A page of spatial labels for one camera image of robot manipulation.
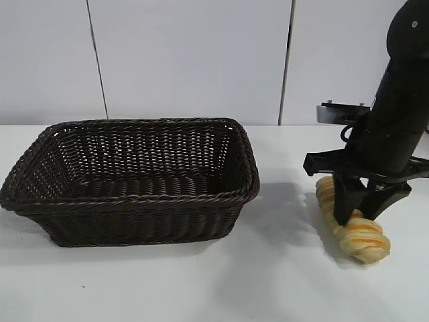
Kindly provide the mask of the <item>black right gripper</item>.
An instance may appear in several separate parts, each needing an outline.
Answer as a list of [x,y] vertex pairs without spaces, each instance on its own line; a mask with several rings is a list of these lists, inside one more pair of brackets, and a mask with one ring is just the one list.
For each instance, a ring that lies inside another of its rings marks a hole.
[[[309,176],[333,174],[334,218],[339,225],[346,225],[358,206],[364,218],[376,219],[410,195],[412,188],[405,181],[428,177],[428,160],[413,156],[428,125],[427,112],[318,112],[317,118],[319,123],[345,126],[343,149],[308,153],[303,164]],[[377,182],[368,182],[366,190],[358,177]]]

